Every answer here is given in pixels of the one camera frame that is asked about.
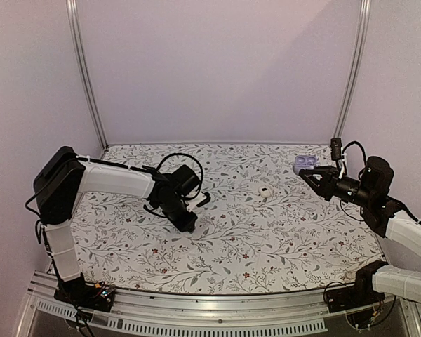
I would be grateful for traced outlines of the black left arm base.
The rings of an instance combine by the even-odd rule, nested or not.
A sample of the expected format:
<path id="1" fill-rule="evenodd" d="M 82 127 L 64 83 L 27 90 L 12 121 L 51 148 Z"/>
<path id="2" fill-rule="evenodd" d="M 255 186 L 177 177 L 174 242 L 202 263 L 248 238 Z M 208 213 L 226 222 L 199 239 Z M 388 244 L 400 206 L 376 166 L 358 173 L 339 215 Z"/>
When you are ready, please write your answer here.
<path id="1" fill-rule="evenodd" d="M 116 288 L 104 282 L 89 284 L 83 274 L 79 277 L 64 281 L 58 272 L 58 279 L 54 299 L 73 305 L 74 307 L 88 308 L 102 312 L 110 312 L 114 304 Z"/>

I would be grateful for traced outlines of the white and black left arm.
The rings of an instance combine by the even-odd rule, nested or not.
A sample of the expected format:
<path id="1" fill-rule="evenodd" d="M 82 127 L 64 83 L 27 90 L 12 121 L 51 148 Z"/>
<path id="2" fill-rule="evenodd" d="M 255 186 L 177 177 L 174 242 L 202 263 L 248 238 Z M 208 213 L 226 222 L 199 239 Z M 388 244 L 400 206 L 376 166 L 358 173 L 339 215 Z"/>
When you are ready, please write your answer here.
<path id="1" fill-rule="evenodd" d="M 180 232 L 193 232 L 196 210 L 210 201 L 203 190 L 204 169 L 194 171 L 183 164 L 164 173 L 162 165 L 131 166 L 77 154 L 61 147 L 33 182 L 33 195 L 25 202 L 37 216 L 36 237 L 43 242 L 58 278 L 65 282 L 63 293 L 76 305 L 90 299 L 90 289 L 79 281 L 71 231 L 74 209 L 85 194 L 111 194 L 143 199 L 146 212 L 165 218 Z"/>

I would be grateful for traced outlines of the purple earbud charging case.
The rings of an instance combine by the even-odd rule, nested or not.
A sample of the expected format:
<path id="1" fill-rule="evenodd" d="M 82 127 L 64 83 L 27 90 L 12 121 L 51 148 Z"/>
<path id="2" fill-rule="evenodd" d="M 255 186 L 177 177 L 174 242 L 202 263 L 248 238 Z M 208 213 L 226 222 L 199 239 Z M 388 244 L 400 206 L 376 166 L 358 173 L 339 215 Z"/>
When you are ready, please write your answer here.
<path id="1" fill-rule="evenodd" d="M 295 157 L 292 169 L 295 175 L 299 175 L 302 169 L 312 170 L 319 165 L 319 161 L 314 155 L 298 155 Z"/>

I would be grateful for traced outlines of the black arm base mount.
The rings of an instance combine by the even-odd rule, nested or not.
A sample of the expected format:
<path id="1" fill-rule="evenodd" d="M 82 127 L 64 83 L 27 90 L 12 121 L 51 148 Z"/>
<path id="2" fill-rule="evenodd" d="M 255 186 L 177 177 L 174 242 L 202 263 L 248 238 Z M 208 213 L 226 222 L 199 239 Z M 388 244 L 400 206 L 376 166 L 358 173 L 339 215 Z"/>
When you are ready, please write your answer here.
<path id="1" fill-rule="evenodd" d="M 329 312 L 351 310 L 384 300 L 385 294 L 373 289 L 373 275 L 386 265 L 388 265 L 387 262 L 380 260 L 369 263 L 356 271 L 355 282 L 352 286 L 325 290 L 323 300 Z"/>

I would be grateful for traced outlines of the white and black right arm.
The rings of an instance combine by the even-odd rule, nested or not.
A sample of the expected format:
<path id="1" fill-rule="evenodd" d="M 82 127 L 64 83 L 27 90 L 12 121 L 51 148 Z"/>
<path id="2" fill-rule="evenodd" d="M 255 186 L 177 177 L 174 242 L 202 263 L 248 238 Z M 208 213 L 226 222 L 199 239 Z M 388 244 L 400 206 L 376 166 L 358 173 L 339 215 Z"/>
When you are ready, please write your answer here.
<path id="1" fill-rule="evenodd" d="M 421 257 L 421 221 L 388 195 L 394 172 L 387 161 L 369 157 L 360 180 L 340 176 L 333 166 L 302 168 L 299 175 L 325 200 L 337 197 L 359 206 L 361 217 L 375 234 Z M 337 312 L 379 302 L 388 293 L 421 304 L 421 272 L 377 260 L 356 271 L 353 285 L 329 290 L 324 298 L 329 310 Z"/>

